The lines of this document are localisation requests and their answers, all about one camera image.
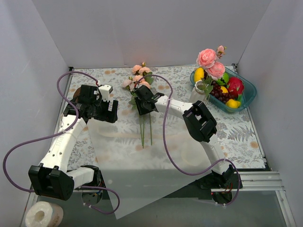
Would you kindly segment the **brown ribbon spool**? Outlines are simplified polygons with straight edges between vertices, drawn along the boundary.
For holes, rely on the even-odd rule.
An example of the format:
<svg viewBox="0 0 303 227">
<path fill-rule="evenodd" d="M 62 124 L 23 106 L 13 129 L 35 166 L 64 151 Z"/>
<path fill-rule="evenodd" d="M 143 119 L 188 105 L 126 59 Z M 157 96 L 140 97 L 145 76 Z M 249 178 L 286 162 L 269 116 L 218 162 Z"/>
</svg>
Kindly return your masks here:
<svg viewBox="0 0 303 227">
<path fill-rule="evenodd" d="M 78 89 L 75 90 L 74 94 L 73 94 L 73 99 L 77 99 L 80 95 L 80 87 Z"/>
</svg>

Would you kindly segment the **pink flower stems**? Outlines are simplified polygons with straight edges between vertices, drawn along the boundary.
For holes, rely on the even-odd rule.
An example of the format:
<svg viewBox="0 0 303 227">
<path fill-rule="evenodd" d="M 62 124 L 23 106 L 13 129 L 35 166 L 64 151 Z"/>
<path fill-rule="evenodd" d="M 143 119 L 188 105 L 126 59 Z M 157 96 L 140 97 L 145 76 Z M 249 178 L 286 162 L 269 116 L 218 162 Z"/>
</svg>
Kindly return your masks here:
<svg viewBox="0 0 303 227">
<path fill-rule="evenodd" d="M 133 110 L 137 110 L 137 104 L 135 102 L 136 94 L 134 92 L 135 88 L 138 88 L 141 85 L 146 86 L 147 88 L 151 88 L 151 84 L 153 83 L 152 78 L 143 79 L 144 76 L 149 76 L 152 74 L 152 71 L 150 68 L 146 66 L 146 62 L 142 62 L 140 65 L 134 65 L 132 68 L 132 76 L 129 76 L 128 79 L 126 79 L 123 84 L 122 88 L 124 90 L 128 90 L 131 94 L 131 100 L 129 101 L 129 104 L 132 106 Z M 149 120 L 149 126 L 150 126 L 150 143 L 152 146 L 152 119 L 151 114 L 139 114 L 139 126 L 140 126 L 140 135 L 141 135 L 141 146 L 144 148 L 145 146 L 145 122 L 146 117 L 148 117 Z"/>
</svg>

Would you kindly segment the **white wrapping paper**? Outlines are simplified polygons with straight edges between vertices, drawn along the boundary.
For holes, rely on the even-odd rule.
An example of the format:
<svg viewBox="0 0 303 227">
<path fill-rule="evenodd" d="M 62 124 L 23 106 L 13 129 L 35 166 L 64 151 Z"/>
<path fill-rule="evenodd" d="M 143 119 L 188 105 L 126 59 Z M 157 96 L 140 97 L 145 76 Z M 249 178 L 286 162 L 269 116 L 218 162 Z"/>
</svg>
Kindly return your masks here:
<svg viewBox="0 0 303 227">
<path fill-rule="evenodd" d="M 138 114 L 119 113 L 88 130 L 117 219 L 208 174 L 204 148 L 175 116 L 153 112 L 140 126 Z"/>
</svg>

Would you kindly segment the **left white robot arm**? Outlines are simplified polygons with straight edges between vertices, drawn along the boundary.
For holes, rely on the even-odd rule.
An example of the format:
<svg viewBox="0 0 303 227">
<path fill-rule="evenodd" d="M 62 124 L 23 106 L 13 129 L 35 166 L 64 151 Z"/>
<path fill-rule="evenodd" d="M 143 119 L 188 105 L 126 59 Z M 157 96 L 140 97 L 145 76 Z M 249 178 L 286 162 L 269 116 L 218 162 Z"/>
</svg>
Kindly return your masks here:
<svg viewBox="0 0 303 227">
<path fill-rule="evenodd" d="M 74 144 L 87 123 L 92 120 L 115 123 L 118 101 L 109 100 L 111 85 L 82 85 L 80 93 L 70 100 L 63 112 L 61 135 L 54 139 L 38 166 L 31 166 L 28 175 L 37 195 L 68 200 L 74 189 L 88 186 L 96 189 L 101 183 L 101 171 L 92 165 L 68 170 Z"/>
</svg>

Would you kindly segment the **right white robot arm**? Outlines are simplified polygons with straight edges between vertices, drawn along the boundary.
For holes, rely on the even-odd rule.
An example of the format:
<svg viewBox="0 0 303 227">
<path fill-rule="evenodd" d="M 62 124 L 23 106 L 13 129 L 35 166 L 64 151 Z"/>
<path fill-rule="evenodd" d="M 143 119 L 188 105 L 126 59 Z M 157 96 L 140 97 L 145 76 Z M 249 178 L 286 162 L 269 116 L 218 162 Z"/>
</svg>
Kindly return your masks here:
<svg viewBox="0 0 303 227">
<path fill-rule="evenodd" d="M 139 114 L 147 114 L 153 111 L 164 113 L 162 125 L 164 148 L 169 160 L 178 171 L 185 175 L 197 176 L 211 170 L 214 182 L 220 188 L 230 185 L 232 183 L 232 176 L 236 175 L 238 182 L 234 186 L 237 186 L 237 189 L 241 188 L 239 171 L 232 161 L 225 158 L 216 135 L 217 122 L 202 101 L 198 100 L 195 103 L 181 102 L 163 93 L 153 94 L 145 85 L 135 87 L 134 92 L 136 94 L 135 102 Z M 169 154 L 165 137 L 165 125 L 168 114 L 184 120 L 190 136 L 202 145 L 211 163 L 207 169 L 198 173 L 188 173 L 174 163 Z"/>
</svg>

